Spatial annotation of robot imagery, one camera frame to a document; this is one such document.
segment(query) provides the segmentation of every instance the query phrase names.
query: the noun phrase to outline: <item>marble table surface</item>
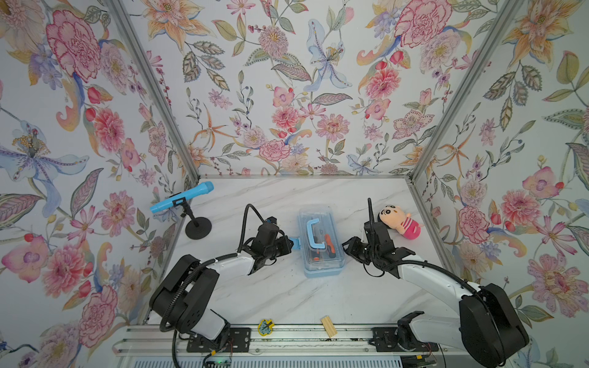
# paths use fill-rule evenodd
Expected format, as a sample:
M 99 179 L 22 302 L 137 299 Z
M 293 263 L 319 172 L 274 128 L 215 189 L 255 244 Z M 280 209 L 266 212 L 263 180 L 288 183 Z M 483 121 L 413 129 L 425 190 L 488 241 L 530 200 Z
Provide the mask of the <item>marble table surface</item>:
M 422 216 L 401 178 L 218 178 L 211 179 L 215 189 L 193 199 L 195 216 L 208 217 L 212 232 L 204 239 L 191 240 L 184 231 L 171 255 L 168 269 L 185 254 L 200 260 L 235 251 L 239 244 L 243 210 L 252 203 L 262 217 L 274 216 L 288 235 L 299 236 L 297 215 L 301 208 L 326 204 L 333 210 L 340 242 L 362 235 L 368 221 L 366 199 L 372 198 L 374 211 L 386 204 L 400 206 L 420 222 Z M 250 211 L 246 239 L 256 235 L 260 221 Z M 397 247 L 407 247 L 425 260 L 441 266 L 425 228 L 416 240 L 407 240 L 389 230 Z M 372 266 L 370 273 L 380 271 Z M 346 257 L 338 276 L 308 279 L 303 272 L 300 251 L 278 258 L 251 276 L 218 283 L 209 308 L 232 324 L 257 324 L 273 319 L 276 324 L 315 324 L 330 316 L 338 323 L 396 323 L 414 311 L 456 317 L 454 311 L 421 288 L 390 274 L 375 278 L 361 264 Z M 149 324 L 160 319 L 151 313 Z

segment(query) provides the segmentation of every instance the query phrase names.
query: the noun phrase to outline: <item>plush doll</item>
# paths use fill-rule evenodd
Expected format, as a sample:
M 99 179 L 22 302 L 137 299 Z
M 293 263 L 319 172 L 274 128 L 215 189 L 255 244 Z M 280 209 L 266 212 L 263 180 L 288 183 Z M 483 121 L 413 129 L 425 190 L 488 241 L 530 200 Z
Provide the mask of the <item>plush doll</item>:
M 419 223 L 411 218 L 411 214 L 405 214 L 403 210 L 394 205 L 386 206 L 379 213 L 378 219 L 409 240 L 417 238 L 421 233 Z

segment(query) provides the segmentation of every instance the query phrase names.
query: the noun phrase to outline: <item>wooden block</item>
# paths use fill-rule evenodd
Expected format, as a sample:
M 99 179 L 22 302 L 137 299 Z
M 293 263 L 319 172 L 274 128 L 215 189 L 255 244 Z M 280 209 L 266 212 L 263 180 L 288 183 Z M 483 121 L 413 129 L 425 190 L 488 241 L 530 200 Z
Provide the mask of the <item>wooden block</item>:
M 323 323 L 323 327 L 325 328 L 325 331 L 327 332 L 327 335 L 330 339 L 337 335 L 335 326 L 333 325 L 333 322 L 331 322 L 331 318 L 329 318 L 329 316 L 321 319 L 321 323 Z

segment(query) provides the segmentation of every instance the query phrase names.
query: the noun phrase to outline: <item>toy microphone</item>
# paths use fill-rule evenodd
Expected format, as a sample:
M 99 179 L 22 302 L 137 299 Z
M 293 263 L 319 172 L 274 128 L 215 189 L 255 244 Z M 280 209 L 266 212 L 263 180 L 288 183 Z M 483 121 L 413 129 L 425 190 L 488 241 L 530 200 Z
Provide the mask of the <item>toy microphone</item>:
M 195 218 L 192 209 L 188 204 L 188 200 L 201 194 L 210 193 L 213 191 L 213 189 L 213 183 L 211 183 L 210 181 L 205 181 L 192 189 L 172 195 L 170 198 L 167 198 L 159 202 L 158 204 L 151 206 L 150 210 L 152 213 L 157 213 L 159 211 L 167 210 L 170 207 L 181 205 L 184 209 L 184 213 L 182 213 L 181 216 L 190 217 L 190 222 L 186 224 L 186 236 L 194 240 L 202 239 L 211 232 L 213 225 L 211 224 L 211 221 L 206 217 Z

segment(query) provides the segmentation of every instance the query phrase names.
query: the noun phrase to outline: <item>floral wall panel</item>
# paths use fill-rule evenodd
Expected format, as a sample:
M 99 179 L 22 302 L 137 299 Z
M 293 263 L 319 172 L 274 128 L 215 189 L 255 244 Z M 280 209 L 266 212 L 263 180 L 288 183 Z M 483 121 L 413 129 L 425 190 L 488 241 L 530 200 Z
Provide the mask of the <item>floral wall panel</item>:
M 497 3 L 125 6 L 202 174 L 377 175 L 415 165 Z
M 100 2 L 0 0 L 0 65 L 0 366 L 109 366 L 176 233 L 149 207 L 181 165 Z
M 418 181 L 456 274 L 503 287 L 532 337 L 519 367 L 589 362 L 587 14 L 527 1 Z

